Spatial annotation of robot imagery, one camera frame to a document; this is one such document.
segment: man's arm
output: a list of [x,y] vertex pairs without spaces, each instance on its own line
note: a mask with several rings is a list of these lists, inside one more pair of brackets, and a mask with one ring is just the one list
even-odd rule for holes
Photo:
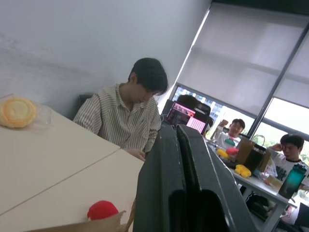
[[161,119],[160,119],[158,108],[156,108],[153,119],[150,123],[149,137],[148,137],[148,141],[145,146],[145,153],[148,153],[153,147],[156,136],[158,135],[158,131],[160,130],[160,127],[161,127]]
[[73,121],[94,134],[98,134],[102,126],[102,118],[100,99],[97,94],[85,101]]

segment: yellow fruit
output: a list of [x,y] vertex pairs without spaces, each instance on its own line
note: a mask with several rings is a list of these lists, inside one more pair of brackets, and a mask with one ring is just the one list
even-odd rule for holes
[[217,150],[218,155],[222,156],[224,159],[228,159],[228,154],[226,151],[222,150],[222,149],[218,149]]
[[245,178],[251,176],[250,170],[241,164],[236,165],[235,172]]
[[24,98],[12,97],[0,103],[0,125],[22,128],[35,118],[37,107]]

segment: red ball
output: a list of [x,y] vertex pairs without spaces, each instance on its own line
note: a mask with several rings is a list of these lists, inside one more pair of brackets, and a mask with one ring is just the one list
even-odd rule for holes
[[89,208],[87,217],[90,218],[90,220],[98,220],[108,218],[118,213],[119,212],[113,203],[108,201],[99,201]]

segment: laptop screen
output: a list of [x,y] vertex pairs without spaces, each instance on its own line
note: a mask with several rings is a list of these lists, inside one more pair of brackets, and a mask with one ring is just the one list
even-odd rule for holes
[[206,123],[194,118],[195,114],[196,112],[194,110],[186,108],[175,102],[169,112],[167,121],[172,125],[187,125],[188,127],[196,129],[202,133]]

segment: roller blind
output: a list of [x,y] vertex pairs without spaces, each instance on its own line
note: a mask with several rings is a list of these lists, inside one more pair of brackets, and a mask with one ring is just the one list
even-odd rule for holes
[[306,23],[305,17],[213,4],[178,82],[257,115]]
[[302,42],[274,96],[309,108],[309,34]]

